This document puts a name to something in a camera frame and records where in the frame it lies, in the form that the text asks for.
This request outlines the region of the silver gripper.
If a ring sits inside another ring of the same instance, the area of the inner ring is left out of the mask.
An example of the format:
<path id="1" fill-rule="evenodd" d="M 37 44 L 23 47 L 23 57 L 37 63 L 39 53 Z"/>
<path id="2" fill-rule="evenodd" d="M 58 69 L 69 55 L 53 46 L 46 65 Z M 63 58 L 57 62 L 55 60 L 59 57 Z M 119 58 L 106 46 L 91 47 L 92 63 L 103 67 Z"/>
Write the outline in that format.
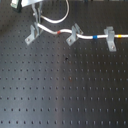
<path id="1" fill-rule="evenodd" d="M 42 2 L 44 0 L 22 0 L 21 5 L 22 7 L 26 7 L 35 3 Z M 39 3 L 38 7 L 38 15 L 35 6 L 32 6 L 33 9 L 33 16 L 35 17 L 35 20 L 38 22 L 41 22 L 41 11 L 42 11 L 42 3 Z"/>

